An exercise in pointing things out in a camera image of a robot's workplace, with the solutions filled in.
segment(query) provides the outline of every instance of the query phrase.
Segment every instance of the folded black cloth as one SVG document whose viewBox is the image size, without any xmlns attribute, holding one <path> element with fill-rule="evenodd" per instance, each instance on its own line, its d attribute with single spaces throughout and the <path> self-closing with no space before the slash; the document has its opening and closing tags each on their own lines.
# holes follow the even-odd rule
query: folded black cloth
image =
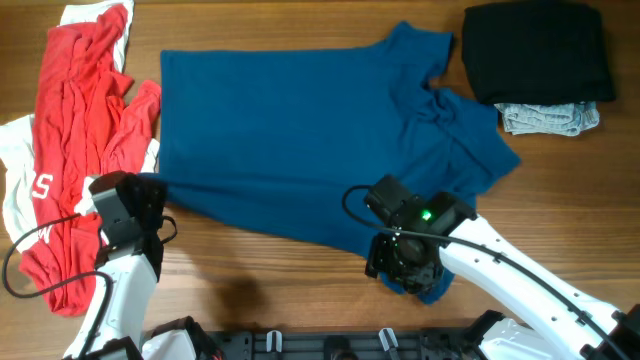
<svg viewBox="0 0 640 360">
<path fill-rule="evenodd" d="M 526 0 L 465 10 L 462 59 L 484 104 L 612 101 L 600 13 Z"/>
</svg>

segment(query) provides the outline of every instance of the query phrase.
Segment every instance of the wooden surface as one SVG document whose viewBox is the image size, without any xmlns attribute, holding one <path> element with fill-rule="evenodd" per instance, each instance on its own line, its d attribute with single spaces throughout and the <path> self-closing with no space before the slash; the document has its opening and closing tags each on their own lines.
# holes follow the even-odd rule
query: wooden surface
<svg viewBox="0 0 640 360">
<path fill-rule="evenodd" d="M 46 30 L 58 23 L 63 9 L 17 3 L 10 0 L 0 7 L 1 123 L 33 111 Z M 381 39 L 400 20 L 454 31 L 459 37 L 463 9 L 472 3 L 141 2 L 125 69 L 137 83 L 127 100 L 142 80 L 160 82 L 162 49 L 352 47 Z M 591 4 L 601 10 L 609 34 L 618 101 L 598 105 L 601 125 L 577 138 L 503 134 L 522 165 L 481 196 L 478 208 L 499 232 L 551 271 L 628 310 L 640 302 L 640 2 Z M 448 72 L 435 85 L 473 97 L 459 43 Z M 146 328 L 192 315 L 208 330 L 416 329 L 468 325 L 487 309 L 504 310 L 460 278 L 440 302 L 427 307 L 367 279 L 364 260 L 355 255 L 171 211 L 180 234 L 165 250 Z M 0 231 L 0 254 L 9 244 Z M 20 291 L 33 290 L 19 274 L 18 261 L 11 262 L 12 283 Z M 4 290 L 0 319 L 0 359 L 59 358 L 81 323 L 51 315 L 41 299 L 16 300 Z"/>
</svg>

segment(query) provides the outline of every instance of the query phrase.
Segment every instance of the blue fabric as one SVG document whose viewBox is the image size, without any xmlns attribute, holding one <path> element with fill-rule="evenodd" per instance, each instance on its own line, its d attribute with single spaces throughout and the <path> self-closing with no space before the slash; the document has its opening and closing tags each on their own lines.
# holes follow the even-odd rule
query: blue fabric
<svg viewBox="0 0 640 360">
<path fill-rule="evenodd" d="M 350 186 L 390 173 L 426 197 L 474 204 L 519 162 L 495 108 L 428 87 L 451 40 L 403 22 L 354 49 L 163 51 L 156 177 L 170 201 L 226 224 L 366 257 L 376 231 L 342 211 Z M 350 206 L 375 220 L 364 195 Z"/>
</svg>

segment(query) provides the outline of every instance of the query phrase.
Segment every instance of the green indicator light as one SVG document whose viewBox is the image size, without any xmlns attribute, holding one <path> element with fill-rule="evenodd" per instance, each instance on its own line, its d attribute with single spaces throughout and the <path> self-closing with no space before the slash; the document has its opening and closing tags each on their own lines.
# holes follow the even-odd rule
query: green indicator light
<svg viewBox="0 0 640 360">
<path fill-rule="evenodd" d="M 431 213 L 429 212 L 429 210 L 423 211 L 422 212 L 422 220 L 429 221 L 429 219 L 431 219 Z"/>
</svg>

